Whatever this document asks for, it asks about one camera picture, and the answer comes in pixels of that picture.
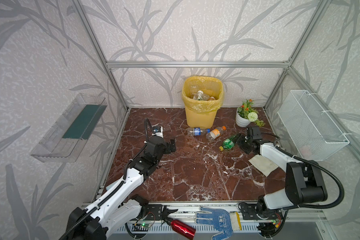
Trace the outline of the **green bottle yellow cap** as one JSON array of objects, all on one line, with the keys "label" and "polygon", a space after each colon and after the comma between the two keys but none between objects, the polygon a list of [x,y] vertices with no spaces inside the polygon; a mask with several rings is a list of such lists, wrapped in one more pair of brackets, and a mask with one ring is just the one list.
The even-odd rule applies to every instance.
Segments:
[{"label": "green bottle yellow cap", "polygon": [[219,146],[219,150],[221,152],[223,152],[224,150],[231,150],[235,146],[237,139],[238,139],[238,135],[234,135],[230,138],[225,139],[222,145]]}]

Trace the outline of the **blue label bottle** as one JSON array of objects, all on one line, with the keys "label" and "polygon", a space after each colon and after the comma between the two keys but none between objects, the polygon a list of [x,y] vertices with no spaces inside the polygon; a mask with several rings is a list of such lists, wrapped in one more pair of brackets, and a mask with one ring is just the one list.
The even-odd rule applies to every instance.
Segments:
[{"label": "blue label bottle", "polygon": [[203,128],[187,128],[187,135],[189,136],[204,136],[209,133],[211,129]]}]

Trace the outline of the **orange cap clear bottle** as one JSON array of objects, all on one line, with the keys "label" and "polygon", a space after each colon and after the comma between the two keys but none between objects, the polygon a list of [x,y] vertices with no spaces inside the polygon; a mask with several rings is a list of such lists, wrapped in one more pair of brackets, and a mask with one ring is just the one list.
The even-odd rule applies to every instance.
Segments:
[{"label": "orange cap clear bottle", "polygon": [[224,131],[226,130],[225,126],[217,127],[214,130],[210,131],[206,134],[206,138],[209,142],[214,141],[216,138],[218,138]]}]

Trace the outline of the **clear ribbed bottle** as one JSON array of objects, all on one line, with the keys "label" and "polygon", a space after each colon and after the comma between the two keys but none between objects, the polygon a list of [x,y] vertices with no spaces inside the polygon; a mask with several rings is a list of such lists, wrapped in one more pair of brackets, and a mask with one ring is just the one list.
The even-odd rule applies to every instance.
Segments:
[{"label": "clear ribbed bottle", "polygon": [[197,101],[208,101],[210,98],[209,95],[205,94],[203,91],[199,90],[197,91],[194,96],[193,99],[197,100]]}]

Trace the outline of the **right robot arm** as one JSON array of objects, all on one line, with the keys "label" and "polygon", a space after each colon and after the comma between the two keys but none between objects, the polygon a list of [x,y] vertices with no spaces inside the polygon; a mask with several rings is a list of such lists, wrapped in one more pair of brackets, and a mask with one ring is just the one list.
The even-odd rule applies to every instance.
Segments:
[{"label": "right robot arm", "polygon": [[[292,210],[298,208],[331,209],[338,206],[345,197],[341,181],[316,161],[305,160],[284,150],[275,134],[261,132],[259,127],[248,127],[243,135],[239,133],[236,143],[246,154],[254,153],[265,157],[282,169],[285,187],[282,190],[258,198],[257,210]],[[328,199],[328,191],[323,178],[326,174],[336,183],[338,197],[329,204],[318,205]]]}]

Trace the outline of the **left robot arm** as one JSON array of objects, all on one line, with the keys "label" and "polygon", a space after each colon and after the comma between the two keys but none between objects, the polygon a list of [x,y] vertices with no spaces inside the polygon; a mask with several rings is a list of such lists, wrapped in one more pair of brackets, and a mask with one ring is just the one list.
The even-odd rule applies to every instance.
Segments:
[{"label": "left robot arm", "polygon": [[85,209],[71,212],[61,239],[106,240],[120,226],[137,218],[147,201],[142,198],[123,201],[159,167],[163,155],[175,151],[175,140],[166,142],[156,132],[146,134],[145,145],[128,161],[123,176]]}]

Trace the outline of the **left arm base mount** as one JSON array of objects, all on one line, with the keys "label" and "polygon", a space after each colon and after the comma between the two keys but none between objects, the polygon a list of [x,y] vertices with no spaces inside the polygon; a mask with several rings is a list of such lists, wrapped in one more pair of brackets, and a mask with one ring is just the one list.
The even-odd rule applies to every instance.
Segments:
[{"label": "left arm base mount", "polygon": [[163,205],[151,204],[139,195],[134,195],[131,199],[137,201],[141,207],[139,214],[133,220],[159,221],[162,219]]}]

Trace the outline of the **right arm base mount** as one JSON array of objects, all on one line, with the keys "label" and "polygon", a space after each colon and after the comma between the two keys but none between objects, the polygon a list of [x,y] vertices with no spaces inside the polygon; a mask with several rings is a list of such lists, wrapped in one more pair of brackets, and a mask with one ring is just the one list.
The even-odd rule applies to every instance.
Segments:
[{"label": "right arm base mount", "polygon": [[283,220],[280,209],[271,210],[266,206],[264,195],[258,198],[256,203],[240,202],[238,208],[244,220]]}]

